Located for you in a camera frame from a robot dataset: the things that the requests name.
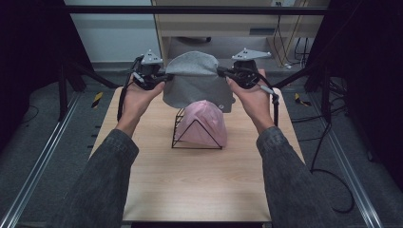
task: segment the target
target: pink fabric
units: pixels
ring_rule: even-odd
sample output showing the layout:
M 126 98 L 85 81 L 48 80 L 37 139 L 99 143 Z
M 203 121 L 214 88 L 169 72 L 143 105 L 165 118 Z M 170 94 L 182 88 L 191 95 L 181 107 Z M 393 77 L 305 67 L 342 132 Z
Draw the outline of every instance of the pink fabric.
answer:
M 215 104 L 206 100 L 190 104 L 184 109 L 183 118 L 178 123 L 175 140 L 178 140 L 179 137 L 181 137 L 181 141 L 190 143 L 212 146 L 217 146 L 218 143 L 220 146 L 226 146 L 227 132 L 221 110 Z

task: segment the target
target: gray sleeve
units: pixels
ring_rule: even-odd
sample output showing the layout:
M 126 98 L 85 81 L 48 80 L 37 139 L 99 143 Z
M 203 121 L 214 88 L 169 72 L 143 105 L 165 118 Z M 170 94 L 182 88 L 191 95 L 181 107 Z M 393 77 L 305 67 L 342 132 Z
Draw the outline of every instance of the gray sleeve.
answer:
M 308 168 L 274 126 L 257 140 L 274 227 L 341 227 Z
M 130 168 L 138 153 L 124 132 L 112 130 L 47 227 L 121 227 Z

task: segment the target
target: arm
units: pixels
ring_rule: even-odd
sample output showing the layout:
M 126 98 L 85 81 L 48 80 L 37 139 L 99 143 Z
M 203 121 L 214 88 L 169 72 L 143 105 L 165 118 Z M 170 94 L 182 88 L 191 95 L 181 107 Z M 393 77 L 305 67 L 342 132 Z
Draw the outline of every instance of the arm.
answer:
M 89 159 L 47 227 L 121 227 L 130 168 L 139 153 L 131 138 L 163 87 L 164 83 L 148 91 L 135 85 L 127 89 L 122 118 Z
M 339 227 L 335 212 L 315 186 L 311 173 L 273 124 L 269 95 L 258 86 L 243 89 L 231 79 L 227 82 L 259 132 L 257 146 L 274 226 Z

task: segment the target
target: wooden tabletop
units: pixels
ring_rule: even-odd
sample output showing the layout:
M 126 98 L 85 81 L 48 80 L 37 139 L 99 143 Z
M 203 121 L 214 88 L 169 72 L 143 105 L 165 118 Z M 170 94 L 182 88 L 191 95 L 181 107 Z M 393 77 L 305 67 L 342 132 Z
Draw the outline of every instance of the wooden tabletop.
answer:
M 118 88 L 94 150 L 116 126 Z M 300 148 L 280 95 L 278 126 Z M 140 153 L 131 168 L 124 220 L 270 221 L 263 187 L 258 133 L 236 97 L 224 113 L 227 146 L 220 149 L 171 148 L 178 109 L 155 98 L 138 124 L 133 141 Z

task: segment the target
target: floor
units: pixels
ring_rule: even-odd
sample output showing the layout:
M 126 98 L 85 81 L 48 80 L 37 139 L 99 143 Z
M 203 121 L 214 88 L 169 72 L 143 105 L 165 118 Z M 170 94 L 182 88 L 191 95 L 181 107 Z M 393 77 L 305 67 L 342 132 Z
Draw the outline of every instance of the floor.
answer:
M 198 50 L 214 55 L 220 65 L 230 67 L 233 63 L 230 59 L 231 56 L 243 48 L 273 52 L 264 38 L 213 37 L 209 43 L 206 43 L 204 39 L 174 38 L 169 57 L 173 59 L 187 51 Z M 302 52 L 302 50 L 302 44 L 300 44 L 297 52 Z M 300 55 L 294 56 L 293 53 L 289 55 L 290 61 L 295 62 L 291 68 L 279 67 L 273 59 L 259 59 L 257 65 L 266 70 L 269 81 L 274 84 L 303 67 L 300 61 L 294 57 L 299 58 Z M 116 72 L 100 72 L 100 74 L 120 85 L 125 80 L 122 74 Z M 63 195 L 86 164 L 91 146 L 94 144 L 99 126 L 102 124 L 113 95 L 113 89 L 87 77 L 85 80 L 86 91 L 80 94 L 75 112 L 19 219 L 19 227 L 41 227 L 43 221 L 47 220 L 52 211 L 57 208 Z M 321 118 L 305 121 L 307 117 L 319 115 L 315 104 L 319 103 L 320 99 L 320 90 L 315 93 L 305 92 L 303 88 L 305 80 L 306 78 L 298 79 L 281 91 L 285 105 L 294 121 L 303 156 L 307 165 L 311 165 L 317 151 L 318 138 L 322 136 L 325 123 Z M 339 79 L 334 80 L 343 85 Z M 92 108 L 92 102 L 98 92 L 103 92 L 103 98 L 97 108 Z M 296 93 L 300 96 L 301 101 L 310 102 L 312 105 L 296 103 Z M 68 89 L 68 96 L 70 99 L 75 96 L 71 88 Z M 375 214 L 383 226 L 403 227 L 401 213 L 403 212 L 403 194 L 395 186 L 382 164 L 368 161 L 366 147 L 348 116 L 348 109 L 343 107 L 343 99 L 338 97 L 338 94 L 331 95 L 333 109 L 339 107 L 340 109 L 334 112 L 331 132 L 324 137 L 315 168 L 329 170 L 345 180 L 345 173 L 340 169 L 339 160 L 336 158 L 336 145 L 340 144 L 340 148 L 354 169 L 370 205 L 374 208 Z M 17 197 L 57 124 L 59 111 L 57 85 L 48 85 L 35 91 L 31 95 L 30 103 L 32 107 L 24 121 L 0 155 L 1 217 L 6 214 Z M 335 209 L 347 210 L 350 207 L 350 194 L 339 180 L 326 173 L 317 172 L 314 175 L 317 177 L 318 187 L 329 196 Z M 358 205 L 359 203 L 356 203 L 349 213 L 338 214 L 348 227 L 366 227 L 367 223 L 362 217 L 362 212 L 365 210 L 359 208 Z

